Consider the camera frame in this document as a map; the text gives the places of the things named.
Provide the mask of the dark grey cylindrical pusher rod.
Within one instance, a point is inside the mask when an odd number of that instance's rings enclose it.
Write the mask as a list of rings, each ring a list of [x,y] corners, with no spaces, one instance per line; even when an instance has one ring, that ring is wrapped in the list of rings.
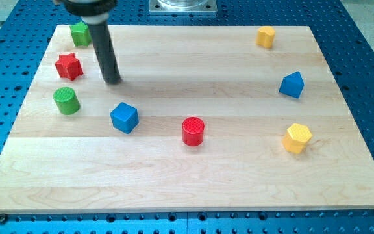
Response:
[[[114,85],[121,81],[121,75],[108,28],[108,17],[108,14],[100,14],[83,16],[82,20],[88,25],[103,80]]]

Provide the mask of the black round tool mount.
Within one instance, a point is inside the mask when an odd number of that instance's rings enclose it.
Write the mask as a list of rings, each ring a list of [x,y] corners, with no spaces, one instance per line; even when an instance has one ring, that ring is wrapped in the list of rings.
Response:
[[[67,12],[75,16],[98,16],[111,11],[117,0],[53,0],[55,5],[63,5]]]

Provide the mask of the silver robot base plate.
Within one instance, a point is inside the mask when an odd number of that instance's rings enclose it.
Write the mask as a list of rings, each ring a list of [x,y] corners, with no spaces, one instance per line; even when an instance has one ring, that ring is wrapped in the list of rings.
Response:
[[[150,14],[200,13],[217,12],[216,0],[149,0]]]

